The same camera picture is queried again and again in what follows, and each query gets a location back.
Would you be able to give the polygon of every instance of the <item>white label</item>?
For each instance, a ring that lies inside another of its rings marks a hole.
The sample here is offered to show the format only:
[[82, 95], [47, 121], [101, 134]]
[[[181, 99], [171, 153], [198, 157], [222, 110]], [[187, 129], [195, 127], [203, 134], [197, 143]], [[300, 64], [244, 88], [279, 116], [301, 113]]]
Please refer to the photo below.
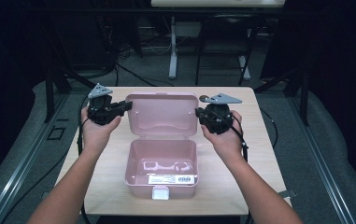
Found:
[[149, 175], [149, 184], [194, 184], [194, 175]]

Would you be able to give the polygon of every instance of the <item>chair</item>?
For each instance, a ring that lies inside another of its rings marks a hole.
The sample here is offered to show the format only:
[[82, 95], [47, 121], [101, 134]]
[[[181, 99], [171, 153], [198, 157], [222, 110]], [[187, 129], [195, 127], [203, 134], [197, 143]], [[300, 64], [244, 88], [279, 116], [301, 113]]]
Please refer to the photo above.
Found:
[[218, 14], [204, 20], [198, 36], [195, 85], [198, 85], [200, 68], [226, 68], [224, 66], [201, 66], [201, 58], [206, 55], [212, 57], [235, 56], [237, 59], [244, 58], [244, 64], [240, 63], [239, 66], [227, 67], [227, 69], [241, 69], [241, 76], [238, 82], [238, 85], [241, 85], [248, 67], [253, 43], [263, 22], [264, 19], [262, 17], [248, 14]]

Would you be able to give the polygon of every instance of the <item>open lid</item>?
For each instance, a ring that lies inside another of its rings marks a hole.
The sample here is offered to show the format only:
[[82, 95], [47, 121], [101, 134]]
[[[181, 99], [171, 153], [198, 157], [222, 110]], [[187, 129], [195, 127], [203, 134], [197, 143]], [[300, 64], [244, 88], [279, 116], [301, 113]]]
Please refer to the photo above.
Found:
[[137, 91], [125, 101], [133, 102], [128, 118], [136, 135], [191, 136], [197, 132], [194, 109], [198, 99], [193, 93]]

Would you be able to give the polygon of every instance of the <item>plastic container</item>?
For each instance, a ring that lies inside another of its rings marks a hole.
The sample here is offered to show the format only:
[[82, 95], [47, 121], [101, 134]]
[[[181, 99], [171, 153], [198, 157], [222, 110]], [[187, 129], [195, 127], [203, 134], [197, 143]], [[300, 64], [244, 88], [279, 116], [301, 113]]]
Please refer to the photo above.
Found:
[[198, 183], [194, 109], [198, 100], [189, 92], [133, 92], [128, 111], [131, 143], [125, 183], [139, 198], [191, 198]]

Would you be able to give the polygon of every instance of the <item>desk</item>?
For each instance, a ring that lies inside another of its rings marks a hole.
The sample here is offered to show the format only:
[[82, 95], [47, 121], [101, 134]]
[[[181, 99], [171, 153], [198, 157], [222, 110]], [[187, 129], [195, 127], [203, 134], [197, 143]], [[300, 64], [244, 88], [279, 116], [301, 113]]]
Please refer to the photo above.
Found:
[[[255, 7], [282, 8], [285, 0], [151, 0], [152, 7]], [[177, 76], [178, 54], [176, 48], [176, 22], [171, 20], [171, 62], [169, 64], [169, 78]], [[239, 57], [240, 66], [244, 66], [245, 58]], [[249, 70], [244, 73], [244, 80], [250, 80]]]
[[[132, 91], [154, 91], [152, 87], [116, 87], [112, 89], [113, 102], [122, 101]], [[254, 92], [250, 88], [175, 87], [157, 88], [157, 91], [189, 91], [197, 96], [219, 92], [243, 101], [231, 105], [243, 117], [244, 137], [249, 146], [249, 164], [277, 192], [286, 189], [277, 159], [271, 146], [263, 117]], [[85, 206], [88, 214], [129, 216], [216, 216], [245, 215], [248, 207], [233, 176], [205, 139], [198, 124], [197, 134], [190, 137], [197, 145], [199, 182], [190, 199], [153, 201], [136, 198], [125, 185], [125, 168], [130, 144], [138, 136], [131, 133], [128, 118], [111, 134], [110, 141], [96, 165], [89, 186]], [[73, 140], [58, 181], [78, 157], [77, 137]]]

